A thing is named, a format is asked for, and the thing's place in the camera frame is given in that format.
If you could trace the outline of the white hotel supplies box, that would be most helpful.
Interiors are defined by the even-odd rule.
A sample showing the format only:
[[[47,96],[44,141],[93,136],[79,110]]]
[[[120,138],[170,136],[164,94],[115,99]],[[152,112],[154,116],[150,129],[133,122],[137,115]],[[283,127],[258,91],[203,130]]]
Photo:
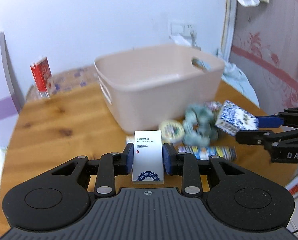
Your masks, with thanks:
[[[163,184],[161,131],[135,131],[132,167],[134,184]]]

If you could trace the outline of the blue white porcelain pattern box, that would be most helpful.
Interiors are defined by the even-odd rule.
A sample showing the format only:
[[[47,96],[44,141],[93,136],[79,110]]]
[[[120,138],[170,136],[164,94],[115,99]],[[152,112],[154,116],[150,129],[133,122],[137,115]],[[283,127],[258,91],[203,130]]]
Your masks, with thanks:
[[[257,131],[259,121],[245,109],[226,100],[217,116],[215,126],[234,137],[238,131]]]

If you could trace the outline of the round cream tin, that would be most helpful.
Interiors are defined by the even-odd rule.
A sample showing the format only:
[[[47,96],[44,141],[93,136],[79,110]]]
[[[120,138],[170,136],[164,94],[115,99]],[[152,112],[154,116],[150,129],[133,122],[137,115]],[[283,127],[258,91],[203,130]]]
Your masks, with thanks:
[[[185,131],[182,124],[176,120],[166,120],[159,125],[163,143],[179,144],[182,142]]]

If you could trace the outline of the green fabric scrunchie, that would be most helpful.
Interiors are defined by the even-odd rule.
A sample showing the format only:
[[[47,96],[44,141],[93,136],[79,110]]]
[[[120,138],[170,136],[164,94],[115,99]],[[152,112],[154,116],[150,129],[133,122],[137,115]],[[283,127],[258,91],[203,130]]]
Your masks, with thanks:
[[[182,126],[186,146],[206,147],[218,139],[215,122],[222,104],[217,101],[193,103],[185,110]]]

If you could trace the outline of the light blue blanket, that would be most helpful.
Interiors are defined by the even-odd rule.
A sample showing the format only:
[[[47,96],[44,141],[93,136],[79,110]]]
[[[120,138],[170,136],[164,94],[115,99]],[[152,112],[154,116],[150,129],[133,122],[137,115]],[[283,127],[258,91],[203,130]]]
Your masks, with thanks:
[[[217,49],[216,55],[225,63],[222,80],[228,85],[231,85],[231,87],[236,89],[249,101],[259,107],[259,100],[257,98],[256,92],[244,72],[242,72],[242,70],[238,68],[236,64],[225,61],[220,48]]]

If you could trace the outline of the floral wardrobe door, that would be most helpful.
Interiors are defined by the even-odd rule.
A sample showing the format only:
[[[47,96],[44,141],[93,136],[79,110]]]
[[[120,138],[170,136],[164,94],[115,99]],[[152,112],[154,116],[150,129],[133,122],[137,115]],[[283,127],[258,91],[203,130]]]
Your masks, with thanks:
[[[266,113],[298,107],[298,0],[237,5],[230,60]]]

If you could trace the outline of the beige plastic storage bin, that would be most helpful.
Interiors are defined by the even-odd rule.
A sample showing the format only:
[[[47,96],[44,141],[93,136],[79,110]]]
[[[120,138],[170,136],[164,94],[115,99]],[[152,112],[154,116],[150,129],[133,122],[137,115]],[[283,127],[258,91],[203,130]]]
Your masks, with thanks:
[[[100,89],[125,133],[178,119],[192,103],[212,101],[225,63],[201,50],[164,44],[95,60]]]

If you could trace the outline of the red milk carton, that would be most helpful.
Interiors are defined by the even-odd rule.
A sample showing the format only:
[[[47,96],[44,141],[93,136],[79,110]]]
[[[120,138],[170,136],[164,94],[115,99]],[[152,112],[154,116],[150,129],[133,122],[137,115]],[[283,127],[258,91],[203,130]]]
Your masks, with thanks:
[[[35,85],[43,99],[49,98],[51,89],[50,78],[52,76],[47,57],[40,58],[30,65]]]

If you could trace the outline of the purple white headboard panel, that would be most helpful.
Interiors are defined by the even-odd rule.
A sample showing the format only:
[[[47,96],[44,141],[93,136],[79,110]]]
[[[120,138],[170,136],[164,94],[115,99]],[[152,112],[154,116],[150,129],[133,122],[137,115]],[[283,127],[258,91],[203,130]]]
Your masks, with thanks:
[[[5,35],[0,32],[0,125],[7,129],[13,129],[20,109],[21,104],[9,71]]]

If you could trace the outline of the white plastic bag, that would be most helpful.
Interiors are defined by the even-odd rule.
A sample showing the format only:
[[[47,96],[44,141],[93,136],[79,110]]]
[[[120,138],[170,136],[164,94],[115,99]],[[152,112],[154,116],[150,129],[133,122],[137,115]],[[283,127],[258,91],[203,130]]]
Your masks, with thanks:
[[[170,39],[179,46],[192,47],[192,44],[186,40],[182,35],[170,35]]]

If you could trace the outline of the white wall socket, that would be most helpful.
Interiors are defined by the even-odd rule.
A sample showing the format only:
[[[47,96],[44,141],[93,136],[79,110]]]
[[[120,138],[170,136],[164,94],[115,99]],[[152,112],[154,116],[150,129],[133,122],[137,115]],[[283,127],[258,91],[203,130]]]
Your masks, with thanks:
[[[183,36],[184,37],[191,37],[192,35],[195,36],[197,32],[197,28],[195,24],[191,23],[184,23],[183,24]]]

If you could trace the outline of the white wall switch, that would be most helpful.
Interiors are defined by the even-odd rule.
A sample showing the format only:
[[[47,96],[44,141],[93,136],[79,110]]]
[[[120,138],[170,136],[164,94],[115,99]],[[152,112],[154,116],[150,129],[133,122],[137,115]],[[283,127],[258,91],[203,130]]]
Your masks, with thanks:
[[[169,23],[170,35],[183,35],[184,32],[184,25],[178,22],[170,22]]]

